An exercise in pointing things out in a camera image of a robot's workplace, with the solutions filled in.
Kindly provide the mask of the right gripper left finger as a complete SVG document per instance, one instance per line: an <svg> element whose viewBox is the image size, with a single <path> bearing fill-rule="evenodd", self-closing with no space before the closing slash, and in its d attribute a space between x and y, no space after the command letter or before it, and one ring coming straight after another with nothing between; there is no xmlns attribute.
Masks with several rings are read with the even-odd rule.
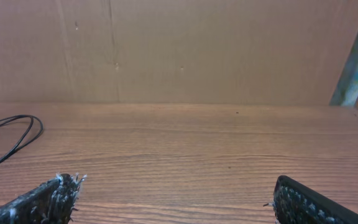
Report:
<svg viewBox="0 0 358 224"><path fill-rule="evenodd" d="M0 224L67 224L86 176L58 174L0 207Z"/></svg>

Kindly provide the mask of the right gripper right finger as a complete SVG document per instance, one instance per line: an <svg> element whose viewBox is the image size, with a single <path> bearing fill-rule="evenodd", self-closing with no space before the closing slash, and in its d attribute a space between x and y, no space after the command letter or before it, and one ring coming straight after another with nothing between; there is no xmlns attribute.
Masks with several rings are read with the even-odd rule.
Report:
<svg viewBox="0 0 358 224"><path fill-rule="evenodd" d="M272 207L279 224L358 224L358 214L311 188L281 175L278 177Z"/></svg>

